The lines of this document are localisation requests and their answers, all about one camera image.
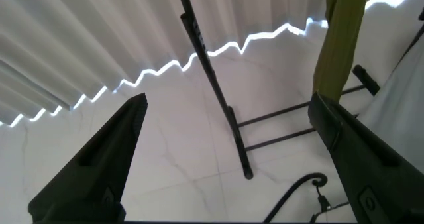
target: curtain fold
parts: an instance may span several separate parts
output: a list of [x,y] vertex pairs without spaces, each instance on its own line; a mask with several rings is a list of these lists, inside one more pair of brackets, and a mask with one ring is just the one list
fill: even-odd
[[[325,19],[325,0],[191,0],[210,51],[284,23]],[[103,87],[135,83],[142,70],[193,48],[180,0],[0,0],[0,122],[72,110]]]

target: tile floor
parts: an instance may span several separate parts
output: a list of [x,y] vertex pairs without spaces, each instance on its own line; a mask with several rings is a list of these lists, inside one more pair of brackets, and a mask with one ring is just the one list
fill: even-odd
[[[397,9],[375,5],[366,13],[355,63],[380,84],[420,26],[421,1],[408,0]],[[274,40],[252,42],[242,56],[230,48],[211,59],[239,121],[309,100],[325,30],[311,25],[307,34],[286,31]],[[358,84],[351,76],[346,87]],[[310,172],[329,177],[322,193],[331,204],[347,200],[316,133],[250,152],[254,178],[246,180],[229,126],[195,59],[186,72],[173,67],[160,77],[146,76],[136,88],[106,91],[97,102],[86,100],[73,112],[22,121],[13,129],[0,127],[1,222],[30,223],[27,203],[128,98],[142,92],[148,111],[122,199],[127,220],[262,221],[283,193]],[[341,103],[357,113],[371,98],[359,91]],[[245,145],[308,128],[306,111],[242,128]],[[309,221],[318,211],[315,188],[308,183],[275,221]],[[319,221],[354,221],[354,215],[348,206]]]

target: wavy light gap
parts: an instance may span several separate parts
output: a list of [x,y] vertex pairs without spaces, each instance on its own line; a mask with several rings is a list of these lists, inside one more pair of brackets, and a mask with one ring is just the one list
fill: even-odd
[[[397,6],[399,6],[400,4],[402,4],[405,0],[369,0],[366,2],[365,4],[365,10],[369,9],[373,4],[376,3],[385,3],[393,8],[396,8]],[[314,21],[311,18],[308,18],[306,20],[306,28],[313,23]],[[328,28],[328,22],[326,20],[322,20],[318,23],[322,28]],[[275,30],[274,32],[259,32],[256,34],[250,34],[249,36],[247,36],[246,41],[244,42],[244,46],[240,49],[240,46],[237,42],[228,42],[226,43],[226,45],[220,47],[219,49],[217,49],[214,52],[208,51],[207,55],[210,57],[216,57],[218,55],[220,55],[221,53],[223,53],[225,50],[227,50],[228,48],[236,48],[240,54],[243,55],[244,51],[246,51],[247,46],[249,45],[250,41],[254,41],[254,40],[260,40],[260,39],[273,39],[275,37],[277,37],[280,33],[282,33],[285,30],[288,30],[289,32],[296,34],[298,36],[302,35],[305,36],[306,35],[306,29],[305,30],[301,30],[300,28],[296,28],[291,26],[289,23],[285,23],[282,26],[280,26],[279,28],[277,28],[277,30]],[[167,69],[169,69],[172,66],[178,66],[181,68],[181,70],[183,72],[187,71],[187,69],[190,68],[191,63],[193,62],[193,59],[197,57],[196,53],[193,53],[192,55],[190,55],[189,60],[187,62],[186,65],[181,66],[181,64],[177,61],[177,60],[172,60],[170,62],[168,62],[167,64],[165,64],[164,66],[162,66],[158,71],[155,71],[153,69],[145,69],[143,71],[141,71],[140,76],[138,77],[137,81],[135,81],[135,83],[129,82],[127,80],[122,80],[119,84],[119,86],[112,92],[112,93],[116,93],[117,90],[123,85],[129,85],[131,87],[137,87],[141,80],[143,79],[145,74],[152,74],[155,76],[160,76],[161,74],[163,74]],[[105,93],[105,91],[107,90],[107,88],[105,86],[103,86],[100,91],[97,93],[97,95],[91,100],[91,102],[96,102],[103,93]],[[86,99],[86,95],[82,95],[80,97],[80,99],[77,101],[77,103],[74,105],[74,107],[72,107],[72,110],[77,109],[82,102]],[[58,106],[58,108],[56,108],[56,110],[51,113],[51,116],[56,116],[60,111],[62,110],[62,107]],[[38,114],[32,118],[29,119],[30,121],[37,121],[40,119],[40,117],[46,112],[45,109],[41,109]],[[12,122],[12,124],[10,125],[10,127],[14,127],[24,116],[22,114],[19,114],[15,120]]]

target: black metal rack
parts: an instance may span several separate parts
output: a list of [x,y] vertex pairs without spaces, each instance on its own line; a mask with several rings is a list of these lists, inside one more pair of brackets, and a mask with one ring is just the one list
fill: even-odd
[[[231,108],[230,106],[227,105],[227,102],[225,101],[223,92],[221,91],[221,88],[219,87],[219,83],[217,80],[217,77],[215,75],[215,71],[212,68],[211,65],[211,61],[209,60],[209,56],[207,55],[207,51],[206,51],[206,47],[203,43],[203,38],[201,36],[200,33],[200,28],[199,25],[196,21],[195,18],[195,14],[193,11],[193,7],[191,6],[191,2],[190,0],[181,0],[183,8],[185,13],[181,15],[181,20],[184,24],[185,30],[188,33],[188,36],[190,37],[191,43],[193,44],[193,47],[199,57],[199,60],[201,62],[201,65],[203,67],[203,69],[205,70],[207,79],[209,80],[209,83],[211,84],[213,91],[215,92],[215,95],[217,96],[219,105],[221,106],[225,117],[227,118],[227,121],[230,125],[231,131],[233,132],[233,136],[234,136],[234,140],[237,146],[237,151],[238,151],[238,155],[240,157],[240,161],[242,164],[242,168],[243,168],[243,172],[244,172],[244,176],[247,179],[251,179],[253,178],[253,171],[252,168],[250,167],[250,162],[247,156],[247,152],[252,151],[252,150],[256,150],[257,148],[262,148],[265,146],[268,146],[270,144],[274,144],[277,142],[281,142],[284,140],[288,140],[294,137],[298,137],[301,135],[305,135],[307,133],[311,133],[313,131],[315,131],[314,128],[309,128],[303,131],[299,131],[296,133],[292,133],[290,135],[285,135],[282,137],[278,137],[276,139],[272,139],[272,140],[268,140],[265,142],[261,142],[259,144],[256,145],[252,145],[249,147],[245,147],[244,143],[243,143],[243,139],[241,137],[240,134],[240,128],[244,127],[246,125],[250,125],[259,121],[263,121],[265,119],[269,119],[271,117],[275,117],[277,115],[282,115],[284,113],[290,112],[290,111],[295,111],[297,109],[301,109],[303,107],[307,107],[309,106],[309,101],[299,104],[299,105],[294,105],[293,107],[288,107],[285,109],[282,109],[280,111],[276,111],[267,115],[263,115],[261,117],[257,117],[248,121],[244,121],[241,123],[237,123],[237,119],[235,117],[233,108]],[[355,91],[359,91],[362,89],[367,89],[372,95],[375,95],[376,92],[379,90],[379,87],[377,85],[377,83],[366,73],[365,69],[362,68],[360,65],[356,65],[354,68],[354,72],[353,72],[356,77],[359,78],[359,80],[362,82],[363,85],[359,85],[350,89],[347,89],[345,91],[343,91],[343,95],[344,94],[348,94],[348,93],[352,93]]]

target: olive green garment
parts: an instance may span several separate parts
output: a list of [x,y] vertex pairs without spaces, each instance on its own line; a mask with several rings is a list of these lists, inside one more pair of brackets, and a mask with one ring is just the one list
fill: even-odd
[[352,68],[366,0],[327,0],[329,28],[313,75],[313,92],[339,101]]

